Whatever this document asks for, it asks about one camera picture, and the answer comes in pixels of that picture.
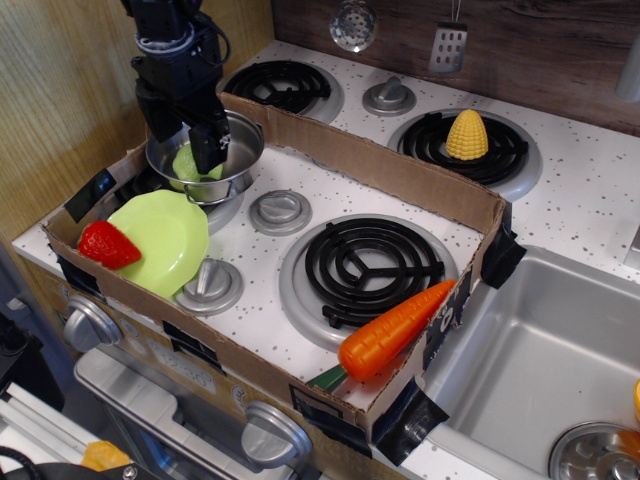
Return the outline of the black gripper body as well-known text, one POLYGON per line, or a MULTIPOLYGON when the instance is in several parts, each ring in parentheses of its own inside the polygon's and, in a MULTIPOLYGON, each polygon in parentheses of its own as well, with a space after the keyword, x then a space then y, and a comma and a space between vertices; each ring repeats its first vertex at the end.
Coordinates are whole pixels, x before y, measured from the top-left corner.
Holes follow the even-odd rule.
POLYGON ((227 38, 219 28, 140 28, 135 39, 141 51, 131 60, 136 93, 168 95, 189 126, 227 118, 216 91, 228 60, 221 54, 219 43, 227 38))

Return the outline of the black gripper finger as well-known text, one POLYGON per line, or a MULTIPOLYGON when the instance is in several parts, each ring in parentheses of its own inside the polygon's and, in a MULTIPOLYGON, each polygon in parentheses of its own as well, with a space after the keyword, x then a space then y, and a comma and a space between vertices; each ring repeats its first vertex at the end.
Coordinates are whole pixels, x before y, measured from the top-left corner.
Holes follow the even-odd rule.
POLYGON ((184 121, 178 115, 175 101, 159 92, 137 92, 139 107, 153 137, 164 142, 184 128, 184 121))
POLYGON ((195 124, 189 130, 189 139, 200 174, 206 174, 226 162, 230 143, 230 127, 226 117, 212 124, 195 124))

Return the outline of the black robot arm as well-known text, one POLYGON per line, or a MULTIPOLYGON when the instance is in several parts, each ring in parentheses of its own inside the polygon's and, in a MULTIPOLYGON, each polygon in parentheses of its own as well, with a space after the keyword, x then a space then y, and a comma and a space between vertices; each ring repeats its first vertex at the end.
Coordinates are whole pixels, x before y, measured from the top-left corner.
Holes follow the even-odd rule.
POLYGON ((140 51, 131 60, 135 93, 159 142, 188 126, 199 173, 227 159, 230 127, 217 94, 230 57, 227 36, 201 11, 199 1, 124 1, 135 21, 140 51))

